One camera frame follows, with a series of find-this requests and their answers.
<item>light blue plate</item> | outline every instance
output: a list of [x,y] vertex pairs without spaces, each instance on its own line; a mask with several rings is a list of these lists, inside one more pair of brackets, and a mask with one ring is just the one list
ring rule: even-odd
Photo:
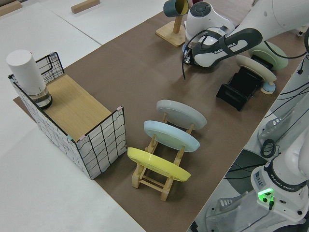
[[155,135],[155,140],[159,143],[179,151],[183,146],[186,152],[193,152],[199,148],[198,140],[190,134],[163,122],[145,121],[144,131],[151,138]]

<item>wooden stand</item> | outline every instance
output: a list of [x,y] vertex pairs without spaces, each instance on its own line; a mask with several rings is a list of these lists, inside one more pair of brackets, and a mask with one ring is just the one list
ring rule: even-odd
[[20,8],[22,8],[21,3],[19,1],[13,1],[0,7],[0,16],[6,15]]
[[90,7],[93,7],[95,5],[98,5],[100,3],[100,0],[86,0],[83,1],[77,5],[74,5],[71,7],[71,10],[74,14],[79,13],[81,11],[84,11]]
[[[164,113],[164,115],[163,115],[162,122],[167,123],[167,114],[166,113]],[[191,134],[193,128],[194,128],[194,124],[192,124],[191,128],[187,129],[186,132],[188,134]],[[155,152],[157,145],[158,145],[158,142],[155,140],[155,135],[154,135],[152,137],[149,145],[145,148],[145,151],[153,154]],[[180,165],[180,162],[181,162],[182,157],[183,157],[184,150],[185,150],[185,147],[183,146],[182,149],[177,152],[176,158],[173,162],[175,165],[177,165],[177,166]],[[145,184],[145,185],[147,185],[147,186],[149,186],[153,189],[160,191],[161,192],[160,199],[163,200],[163,201],[166,201],[174,179],[172,177],[169,177],[169,178],[166,179],[166,182],[163,184],[161,182],[158,182],[156,180],[149,178],[145,174],[146,171],[147,171],[147,168],[145,168],[142,165],[140,165],[139,163],[137,163],[136,169],[135,169],[133,176],[132,176],[132,186],[135,187],[135,188],[138,188],[140,183]]]
[[185,30],[181,25],[183,16],[177,16],[175,21],[171,21],[160,29],[156,30],[156,34],[165,39],[175,47],[179,47],[185,42]]

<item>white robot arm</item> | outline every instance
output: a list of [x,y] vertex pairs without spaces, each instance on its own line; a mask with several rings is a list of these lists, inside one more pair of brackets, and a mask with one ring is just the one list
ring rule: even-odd
[[308,211],[309,197],[309,127],[281,155],[257,167],[251,183],[258,195],[258,204],[290,221],[301,220]]
[[233,30],[231,22],[223,20],[211,5],[198,2],[190,8],[185,24],[186,43],[192,48],[193,60],[184,62],[212,67],[220,60],[246,51],[262,41],[306,25],[309,22],[308,12],[309,0],[259,0]]

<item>green indicator light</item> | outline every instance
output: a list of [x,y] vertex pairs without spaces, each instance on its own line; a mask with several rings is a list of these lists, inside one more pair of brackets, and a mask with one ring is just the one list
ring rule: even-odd
[[258,193],[257,193],[257,196],[259,197],[260,201],[264,202],[263,199],[264,199],[266,196],[270,195],[273,191],[274,191],[273,189],[267,188],[267,189],[265,189],[265,190],[263,190],[263,191],[258,192]]

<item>brown table surface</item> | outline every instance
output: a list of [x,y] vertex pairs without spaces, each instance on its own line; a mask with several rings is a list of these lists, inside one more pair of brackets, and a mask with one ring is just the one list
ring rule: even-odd
[[[237,25],[248,13],[252,1],[210,0],[209,3]],[[160,13],[65,69],[109,110],[124,106],[129,147],[144,149],[148,145],[150,138],[143,131],[143,123],[162,119],[156,111],[158,100],[185,103],[206,117],[207,125],[192,132],[200,148],[185,153],[180,163],[191,177],[186,182],[174,181],[166,202],[152,188],[131,186],[136,164],[126,154],[95,179],[147,232],[188,229],[301,61],[291,60],[288,67],[275,72],[278,79],[273,95],[257,91],[238,112],[215,97],[221,84],[239,70],[235,57],[211,69],[186,66],[184,80],[181,48],[155,35],[158,28],[171,20]],[[290,32],[270,41],[289,56],[305,50],[302,38]],[[173,161],[176,153],[159,145],[155,154]]]

